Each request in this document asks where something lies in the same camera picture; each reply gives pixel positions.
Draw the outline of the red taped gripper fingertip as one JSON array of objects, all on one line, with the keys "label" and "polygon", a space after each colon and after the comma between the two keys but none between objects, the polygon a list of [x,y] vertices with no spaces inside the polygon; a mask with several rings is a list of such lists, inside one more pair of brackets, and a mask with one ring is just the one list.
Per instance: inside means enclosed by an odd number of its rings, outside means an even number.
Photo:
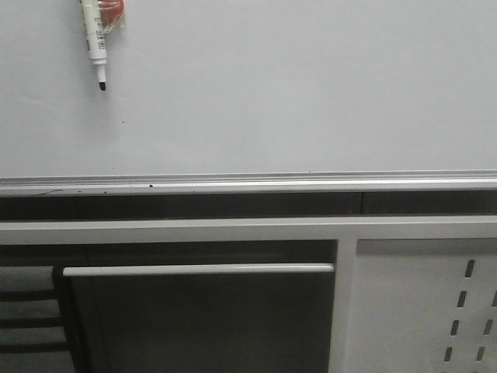
[{"label": "red taped gripper fingertip", "polygon": [[124,0],[99,0],[96,2],[99,24],[104,34],[111,33],[123,22]]}]

